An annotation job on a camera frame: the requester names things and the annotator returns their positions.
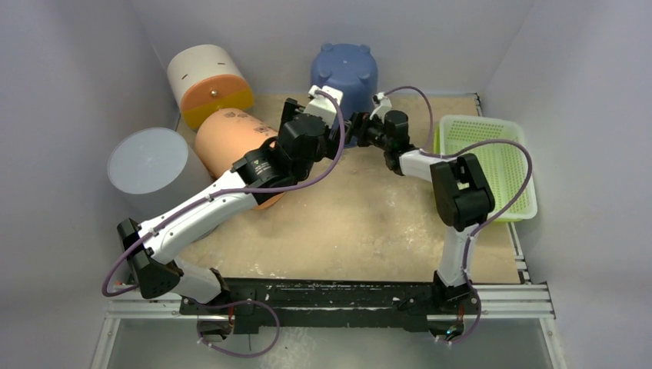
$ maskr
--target cable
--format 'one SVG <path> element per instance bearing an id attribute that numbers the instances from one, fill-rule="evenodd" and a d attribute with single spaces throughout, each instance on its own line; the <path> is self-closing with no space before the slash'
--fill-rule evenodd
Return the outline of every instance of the cable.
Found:
<path id="1" fill-rule="evenodd" d="M 278 320 L 278 315 L 276 315 L 276 312 L 274 311 L 274 309 L 272 309 L 269 305 L 267 305 L 267 304 L 265 304 L 263 302 L 254 301 L 254 300 L 244 300 L 244 301 L 236 301 L 236 302 L 231 302 L 230 304 L 216 305 L 216 306 L 200 304 L 198 302 L 195 302 L 195 303 L 198 304 L 198 305 L 204 306 L 206 308 L 211 308 L 211 309 L 224 309 L 224 308 L 236 307 L 238 305 L 253 304 L 253 305 L 260 306 L 261 308 L 267 309 L 270 312 L 271 316 L 274 318 L 274 321 L 276 321 L 276 334 L 274 335 L 274 340 L 272 340 L 272 342 L 266 348 L 264 348 L 263 350 L 260 350 L 259 352 L 254 352 L 253 354 L 240 354 L 238 352 L 226 350 L 226 349 L 221 348 L 219 346 L 215 346 L 211 342 L 208 342 L 208 340 L 206 338 L 204 338 L 204 336 L 201 335 L 201 331 L 200 331 L 200 328 L 199 328 L 199 324 L 201 323 L 201 321 L 197 321 L 197 336 L 199 337 L 199 341 L 197 341 L 197 343 L 198 344 L 199 343 L 205 344 L 208 348 L 212 348 L 213 350 L 219 351 L 219 352 L 221 352 L 223 354 L 227 354 L 227 355 L 233 356 L 233 357 L 245 358 L 245 359 L 250 359 L 250 358 L 253 358 L 253 357 L 259 357 L 261 355 L 264 355 L 264 354 L 268 353 L 276 345 L 276 342 L 278 341 L 278 337 L 281 335 L 281 322 Z"/>
<path id="2" fill-rule="evenodd" d="M 337 112 L 338 115 L 338 127 L 340 132 L 344 132 L 345 126 L 344 126 L 344 117 L 342 115 L 342 110 L 340 109 L 340 105 L 338 105 L 338 101 L 335 100 L 332 96 L 330 96 L 328 93 L 323 92 L 323 91 L 316 91 L 315 92 L 317 95 L 324 96 L 327 100 L 331 102 L 331 104 L 335 107 L 335 111 Z M 276 194 L 280 192 L 288 192 L 288 191 L 296 191 L 296 190 L 301 190 L 302 188 L 306 188 L 308 186 L 312 186 L 315 183 L 321 181 L 324 179 L 327 175 L 329 175 L 333 169 L 335 169 L 335 165 L 338 164 L 340 161 L 340 157 L 342 156 L 342 151 L 344 150 L 344 135 L 340 135 L 340 140 L 338 142 L 338 152 L 335 155 L 335 158 L 333 158 L 333 161 L 331 162 L 331 165 L 328 166 L 328 168 L 321 173 L 319 176 L 311 179 L 310 181 L 306 181 L 304 183 L 300 184 L 295 184 L 293 186 L 286 186 L 286 187 L 276 187 L 276 188 L 226 188 L 222 189 L 220 191 L 216 191 L 211 193 L 212 198 L 216 198 L 218 196 L 222 196 L 223 194 L 238 194 L 238 193 L 245 193 L 245 194 Z M 138 246 L 141 246 L 144 242 L 149 240 L 150 238 L 153 237 L 152 232 L 154 234 L 157 234 L 161 229 L 163 229 L 166 225 L 172 223 L 174 220 L 177 218 L 181 217 L 183 214 L 186 212 L 192 210 L 193 208 L 196 208 L 200 204 L 204 204 L 206 201 L 208 201 L 207 198 L 200 198 L 196 201 L 193 201 L 192 203 L 184 206 L 183 208 L 179 209 L 179 211 L 176 211 L 174 214 L 170 215 L 167 219 L 161 221 L 157 226 L 153 227 L 152 230 L 146 234 L 143 234 L 140 239 L 138 239 L 134 244 L 129 246 L 125 252 L 120 255 L 118 260 L 113 263 L 111 268 L 109 269 L 109 272 L 102 282 L 102 294 L 106 296 L 107 298 L 112 298 L 114 296 L 119 296 L 121 294 L 124 294 L 129 291 L 133 291 L 134 289 L 138 288 L 138 286 L 135 284 L 131 287 L 128 287 L 124 290 L 120 291 L 109 291 L 108 290 L 108 285 L 111 283 L 111 278 L 113 277 L 113 274 L 115 273 L 116 270 L 120 267 L 120 265 L 127 259 L 127 256 L 129 256 L 132 252 L 135 251 Z"/>

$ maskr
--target white container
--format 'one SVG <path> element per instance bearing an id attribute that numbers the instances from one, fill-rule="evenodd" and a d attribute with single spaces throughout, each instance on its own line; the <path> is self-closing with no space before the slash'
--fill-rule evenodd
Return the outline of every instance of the white container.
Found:
<path id="1" fill-rule="evenodd" d="M 216 45 L 198 45 L 178 53 L 168 65 L 168 80 L 192 129 L 221 108 L 245 110 L 254 104 L 251 88 L 238 66 Z"/>
<path id="2" fill-rule="evenodd" d="M 471 115 L 445 115 L 439 121 L 437 136 L 438 140 L 435 141 L 441 154 L 454 154 L 471 144 L 491 138 L 512 140 L 527 147 L 523 130 L 516 123 Z M 523 184 L 527 162 L 521 151 L 511 145 L 485 145 L 469 152 L 477 156 L 494 193 L 496 207 L 491 216 L 503 208 Z M 531 219 L 536 214 L 537 196 L 534 179 L 531 179 L 525 192 L 498 220 L 520 221 Z"/>

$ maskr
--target white cylinder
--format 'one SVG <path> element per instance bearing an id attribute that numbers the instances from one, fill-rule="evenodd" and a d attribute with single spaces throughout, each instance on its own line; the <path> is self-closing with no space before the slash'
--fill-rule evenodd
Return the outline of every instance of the white cylinder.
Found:
<path id="1" fill-rule="evenodd" d="M 191 129 L 220 109 L 245 110 L 254 104 L 249 84 L 219 46 L 199 45 L 180 52 L 168 65 L 168 80 Z"/>
<path id="2" fill-rule="evenodd" d="M 139 214 L 138 221 L 171 210 L 212 182 L 183 137 L 149 128 L 122 141 L 108 159 L 108 178 Z"/>
<path id="3" fill-rule="evenodd" d="M 179 106 L 190 87 L 217 75 L 243 78 L 226 50 L 216 45 L 187 48 L 168 65 L 168 80 Z"/>

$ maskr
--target black bracket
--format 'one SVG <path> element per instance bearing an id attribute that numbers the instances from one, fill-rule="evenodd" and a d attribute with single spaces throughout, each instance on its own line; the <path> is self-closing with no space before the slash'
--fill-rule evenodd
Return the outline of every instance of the black bracket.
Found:
<path id="1" fill-rule="evenodd" d="M 346 135 L 348 143 L 352 136 L 358 138 L 358 147 L 375 146 L 383 150 L 385 165 L 397 175 L 403 175 L 399 157 L 415 147 L 410 143 L 408 116 L 402 111 L 391 110 L 381 120 L 368 113 L 354 113 L 351 116 L 351 129 Z"/>
<path id="2" fill-rule="evenodd" d="M 437 212 L 445 225 L 463 231 L 487 220 L 496 203 L 475 155 L 431 165 L 430 172 Z"/>
<path id="3" fill-rule="evenodd" d="M 125 251 L 140 238 L 139 230 L 140 226 L 133 219 L 126 219 L 118 224 L 118 235 Z M 127 262 L 143 298 L 157 298 L 171 291 L 183 275 L 183 271 L 176 268 L 174 263 L 165 265 L 152 259 L 151 249 L 142 246 L 127 256 Z"/>
<path id="4" fill-rule="evenodd" d="M 287 99 L 281 114 L 278 136 L 268 138 L 260 148 L 247 152 L 233 164 L 249 188 L 277 188 L 308 179 L 312 166 L 338 151 L 339 130 L 328 127 L 320 117 L 305 114 L 304 107 Z M 277 195 L 254 194 L 264 203 Z"/>

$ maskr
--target white wall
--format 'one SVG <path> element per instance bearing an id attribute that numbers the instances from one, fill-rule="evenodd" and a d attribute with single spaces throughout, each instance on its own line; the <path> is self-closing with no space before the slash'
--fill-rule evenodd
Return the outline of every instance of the white wall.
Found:
<path id="1" fill-rule="evenodd" d="M 167 65 L 180 51 L 226 48 L 256 92 L 304 92 L 323 42 L 366 43 L 379 88 L 486 87 L 534 0 L 133 0 Z"/>
<path id="2" fill-rule="evenodd" d="M 128 215 L 111 150 L 171 125 L 165 73 L 127 0 L 0 2 L 0 367 L 88 367 Z"/>
<path id="3" fill-rule="evenodd" d="M 520 224 L 572 367 L 649 367 L 652 2 L 537 0 L 488 85 L 521 123 L 539 215 Z"/>

